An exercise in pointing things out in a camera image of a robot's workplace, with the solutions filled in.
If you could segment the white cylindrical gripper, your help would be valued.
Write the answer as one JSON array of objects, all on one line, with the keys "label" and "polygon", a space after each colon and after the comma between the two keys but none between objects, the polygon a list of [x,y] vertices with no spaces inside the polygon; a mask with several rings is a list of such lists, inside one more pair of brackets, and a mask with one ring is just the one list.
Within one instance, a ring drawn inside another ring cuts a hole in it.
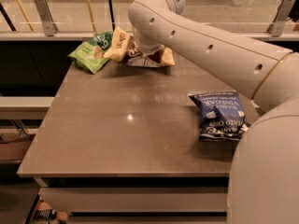
[{"label": "white cylindrical gripper", "polygon": [[157,32],[152,29],[133,28],[133,37],[142,53],[154,54],[163,45],[158,41]]}]

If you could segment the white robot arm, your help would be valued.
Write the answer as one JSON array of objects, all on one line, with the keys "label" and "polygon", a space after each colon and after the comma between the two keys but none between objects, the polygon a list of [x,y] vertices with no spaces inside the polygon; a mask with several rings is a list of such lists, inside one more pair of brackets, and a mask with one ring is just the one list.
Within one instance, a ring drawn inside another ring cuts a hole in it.
[{"label": "white robot arm", "polygon": [[299,224],[299,54],[188,20],[185,0],[135,0],[139,48],[165,45],[264,110],[235,151],[228,224]]}]

